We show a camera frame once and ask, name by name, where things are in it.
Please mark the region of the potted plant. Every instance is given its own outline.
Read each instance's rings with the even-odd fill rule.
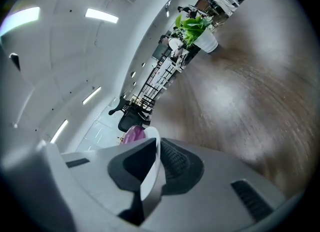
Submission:
[[[184,21],[181,19],[182,15],[179,15],[175,20],[175,25],[182,30],[184,42],[187,47],[194,44],[207,53],[217,48],[218,42],[208,29],[208,26],[211,25],[212,22],[211,17],[202,18],[199,16],[196,19],[189,18]]]

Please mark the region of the purple object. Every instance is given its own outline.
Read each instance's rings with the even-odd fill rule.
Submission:
[[[131,126],[123,138],[123,144],[144,139],[146,137],[142,126]]]

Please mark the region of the wooden table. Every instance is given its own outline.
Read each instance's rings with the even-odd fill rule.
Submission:
[[[246,0],[154,107],[161,137],[224,151],[290,197],[318,162],[320,46],[296,0]]]

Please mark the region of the white ceiling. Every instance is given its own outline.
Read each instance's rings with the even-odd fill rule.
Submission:
[[[20,126],[50,139],[66,118],[70,137],[85,120],[92,124],[91,111],[120,95],[136,50],[167,1],[18,0],[10,13],[40,7],[37,21],[2,37],[5,52],[19,55],[21,74],[34,86]],[[85,18],[89,7],[119,17],[118,23]],[[100,97],[83,106],[99,86]]]

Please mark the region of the white shirt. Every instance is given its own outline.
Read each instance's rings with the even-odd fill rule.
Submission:
[[[174,52],[175,54],[179,52],[179,47],[183,46],[184,43],[179,40],[178,38],[169,38],[169,46],[171,47],[172,49],[172,52]],[[185,55],[185,54],[188,54],[189,51],[182,48],[182,53],[181,55]]]

